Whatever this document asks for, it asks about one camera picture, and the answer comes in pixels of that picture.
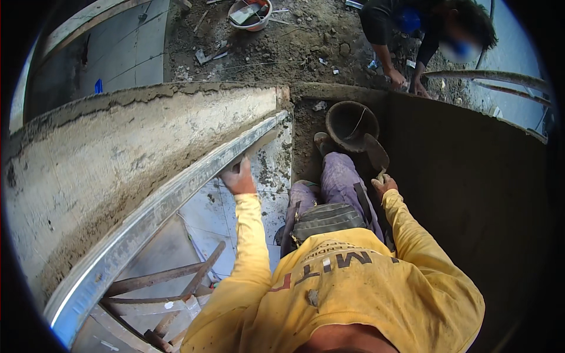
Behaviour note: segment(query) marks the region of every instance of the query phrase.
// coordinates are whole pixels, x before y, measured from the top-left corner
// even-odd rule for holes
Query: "plastic bucket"
[[[265,15],[265,17],[263,17],[263,19],[260,20],[259,22],[254,23],[254,24],[250,24],[250,25],[248,25],[248,26],[240,26],[240,25],[235,24],[233,21],[231,21],[231,20],[229,19],[229,16],[230,16],[232,13],[234,13],[234,12],[236,12],[237,10],[239,10],[239,9],[244,8],[245,6],[247,6],[247,5],[245,4],[245,2],[243,2],[242,0],[239,0],[238,2],[236,2],[235,4],[233,4],[232,7],[229,8],[229,11],[228,11],[228,21],[229,21],[229,23],[230,23],[232,26],[234,26],[235,28],[237,28],[237,29],[246,29],[246,30],[248,30],[249,32],[258,32],[258,31],[262,30],[262,29],[265,28],[265,27],[267,26],[267,24],[269,23],[269,17],[271,17],[271,14],[273,13],[273,4],[271,3],[270,0],[265,0],[265,1],[266,1],[266,2],[268,3],[268,5],[269,5],[269,11],[267,11],[267,14]]]

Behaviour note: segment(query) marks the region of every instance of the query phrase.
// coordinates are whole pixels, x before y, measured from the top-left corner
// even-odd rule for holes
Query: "dirt ground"
[[[282,0],[273,4],[272,18],[259,32],[239,30],[230,25],[227,13],[234,1],[210,5],[194,2],[189,11],[180,11],[171,2],[167,19],[165,81],[243,81],[289,84],[296,81],[338,83],[388,90],[390,80],[382,69],[369,69],[373,50],[363,34],[358,10],[344,0]],[[393,64],[405,77],[414,69],[419,38],[396,32],[389,45]],[[227,56],[199,65],[195,52]],[[464,68],[448,62],[437,52],[428,64],[429,71]],[[461,79],[422,79],[433,99],[470,108],[464,93],[467,82]],[[314,112],[314,101],[295,102],[293,136],[293,180],[318,182],[321,158],[312,142],[314,133],[325,131],[327,110]]]

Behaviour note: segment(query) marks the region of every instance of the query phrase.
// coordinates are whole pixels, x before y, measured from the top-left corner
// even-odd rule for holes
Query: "black bucket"
[[[365,150],[364,136],[379,137],[379,122],[373,112],[353,101],[338,102],[328,110],[325,126],[332,139],[349,152]]]

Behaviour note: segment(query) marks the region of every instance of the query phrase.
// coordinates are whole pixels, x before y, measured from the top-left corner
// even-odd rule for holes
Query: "waist bag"
[[[290,236],[300,246],[309,236],[351,228],[366,228],[363,218],[347,203],[327,203],[305,211]]]

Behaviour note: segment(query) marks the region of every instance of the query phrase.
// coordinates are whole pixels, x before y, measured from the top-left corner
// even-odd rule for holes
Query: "worker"
[[[392,225],[397,251],[390,252],[380,231],[363,224],[367,216],[357,201],[366,189],[355,191],[352,183],[362,181],[351,159],[324,133],[315,142],[324,155],[321,196],[338,205],[317,212],[326,206],[321,199],[304,183],[291,187],[298,248],[272,275],[249,159],[222,176],[236,201],[236,259],[188,327],[181,353],[465,352],[484,316],[477,287],[384,175],[372,185]],[[320,233],[304,238],[309,224]]]
[[[393,89],[403,85],[406,79],[390,59],[388,43],[392,29],[407,34],[419,29],[425,33],[409,92],[427,98],[420,78],[438,47],[447,60],[468,63],[498,41],[485,7],[474,0],[369,0],[359,16],[365,36],[385,75],[390,77]]]

